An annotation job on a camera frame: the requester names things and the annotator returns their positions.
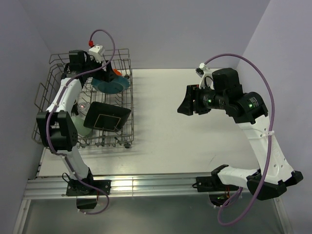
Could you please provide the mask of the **orange bowl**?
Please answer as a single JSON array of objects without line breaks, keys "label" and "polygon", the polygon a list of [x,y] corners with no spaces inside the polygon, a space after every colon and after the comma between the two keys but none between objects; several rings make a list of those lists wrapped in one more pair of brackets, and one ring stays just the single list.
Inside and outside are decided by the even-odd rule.
[{"label": "orange bowl", "polygon": [[118,71],[117,69],[114,69],[113,71],[114,71],[114,73],[115,73],[116,75],[122,76],[122,73],[121,73],[120,71]]}]

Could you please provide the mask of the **light green cup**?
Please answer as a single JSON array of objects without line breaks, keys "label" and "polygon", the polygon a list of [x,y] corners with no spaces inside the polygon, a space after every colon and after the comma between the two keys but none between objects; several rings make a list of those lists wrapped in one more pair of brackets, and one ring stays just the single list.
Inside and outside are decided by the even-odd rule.
[{"label": "light green cup", "polygon": [[79,116],[71,116],[71,120],[80,136],[87,137],[90,135],[92,129],[84,126],[84,119]]}]

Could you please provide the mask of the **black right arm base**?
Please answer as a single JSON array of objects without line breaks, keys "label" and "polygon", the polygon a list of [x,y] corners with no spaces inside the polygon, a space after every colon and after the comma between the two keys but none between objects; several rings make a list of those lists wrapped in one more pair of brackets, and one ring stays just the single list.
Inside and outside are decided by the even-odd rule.
[{"label": "black right arm base", "polygon": [[218,173],[228,167],[229,165],[223,164],[211,172],[210,176],[198,176],[195,178],[196,182],[192,185],[198,192],[218,192],[218,191],[237,191],[239,187],[235,185],[225,185],[218,177]]}]

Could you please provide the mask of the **black square floral plate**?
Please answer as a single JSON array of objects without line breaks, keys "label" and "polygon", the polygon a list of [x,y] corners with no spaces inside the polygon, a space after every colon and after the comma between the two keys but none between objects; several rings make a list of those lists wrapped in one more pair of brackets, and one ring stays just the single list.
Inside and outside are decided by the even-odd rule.
[{"label": "black square floral plate", "polygon": [[90,105],[83,126],[93,130],[119,132],[131,112],[128,108],[94,101]]}]

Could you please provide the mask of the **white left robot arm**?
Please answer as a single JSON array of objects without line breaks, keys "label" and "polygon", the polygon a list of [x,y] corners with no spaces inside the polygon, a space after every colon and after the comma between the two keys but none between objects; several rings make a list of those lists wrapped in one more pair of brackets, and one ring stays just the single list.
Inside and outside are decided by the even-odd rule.
[{"label": "white left robot arm", "polygon": [[89,78],[104,80],[108,76],[111,60],[104,59],[99,46],[89,51],[73,50],[68,56],[59,90],[49,107],[38,112],[36,121],[43,145],[60,156],[67,167],[69,186],[89,195],[94,191],[95,182],[78,151],[78,131],[71,119],[71,111]]}]

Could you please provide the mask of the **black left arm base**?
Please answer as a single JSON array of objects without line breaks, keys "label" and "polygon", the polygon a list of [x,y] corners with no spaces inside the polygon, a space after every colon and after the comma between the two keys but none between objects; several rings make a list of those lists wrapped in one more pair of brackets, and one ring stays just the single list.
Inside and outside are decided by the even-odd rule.
[{"label": "black left arm base", "polygon": [[[76,207],[80,212],[85,212],[88,215],[99,214],[107,210],[110,199],[111,180],[93,180],[91,184],[79,180],[70,180],[67,183],[66,196],[76,197]],[[106,204],[101,210],[94,211],[99,205],[100,196],[106,197]]]}]

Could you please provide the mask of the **teal round plate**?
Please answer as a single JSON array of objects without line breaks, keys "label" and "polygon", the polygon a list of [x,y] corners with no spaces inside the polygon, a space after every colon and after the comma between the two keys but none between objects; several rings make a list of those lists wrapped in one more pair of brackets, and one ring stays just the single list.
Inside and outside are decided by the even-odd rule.
[{"label": "teal round plate", "polygon": [[130,87],[128,79],[123,76],[115,76],[110,82],[92,79],[91,85],[97,91],[105,94],[118,94]]}]

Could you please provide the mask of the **clear drinking glass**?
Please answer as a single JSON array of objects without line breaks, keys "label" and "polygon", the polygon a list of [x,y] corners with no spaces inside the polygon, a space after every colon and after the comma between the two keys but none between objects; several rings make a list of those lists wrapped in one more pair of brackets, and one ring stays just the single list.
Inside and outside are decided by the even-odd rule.
[{"label": "clear drinking glass", "polygon": [[78,113],[86,116],[86,114],[88,113],[89,107],[90,107],[90,104],[87,102],[78,103]]}]

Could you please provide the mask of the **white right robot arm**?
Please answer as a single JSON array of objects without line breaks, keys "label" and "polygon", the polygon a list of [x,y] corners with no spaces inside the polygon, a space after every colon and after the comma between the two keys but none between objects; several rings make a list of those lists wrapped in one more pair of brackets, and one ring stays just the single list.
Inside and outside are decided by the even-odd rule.
[{"label": "white right robot arm", "polygon": [[302,181],[302,173],[287,162],[273,131],[269,130],[270,115],[261,95],[243,92],[238,72],[232,68],[213,71],[202,64],[196,73],[201,80],[187,86],[178,113],[191,116],[224,110],[247,137],[259,164],[258,169],[250,170],[223,164],[211,171],[210,176],[196,178],[198,192],[242,187],[254,194],[260,185],[257,199],[267,200],[281,196],[288,187]]}]

